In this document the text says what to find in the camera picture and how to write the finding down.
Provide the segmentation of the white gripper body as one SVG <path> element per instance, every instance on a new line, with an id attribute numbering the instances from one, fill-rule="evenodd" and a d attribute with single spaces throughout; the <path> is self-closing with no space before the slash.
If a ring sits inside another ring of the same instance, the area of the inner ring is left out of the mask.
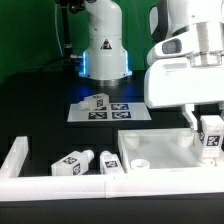
<path id="1" fill-rule="evenodd" d="M 149 108 L 211 104 L 224 101 L 224 66 L 191 67 L 186 58 L 153 63 L 144 79 Z"/>

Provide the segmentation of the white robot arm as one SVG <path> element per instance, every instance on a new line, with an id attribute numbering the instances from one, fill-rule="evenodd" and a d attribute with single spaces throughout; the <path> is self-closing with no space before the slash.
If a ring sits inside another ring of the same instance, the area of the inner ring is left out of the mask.
<path id="1" fill-rule="evenodd" d="M 122 12 L 112 0 L 86 0 L 89 47 L 80 75 L 115 85 L 131 75 L 122 46 Z M 196 105 L 224 109 L 224 0 L 158 0 L 149 11 L 155 46 L 147 55 L 144 101 L 178 107 L 197 128 Z"/>

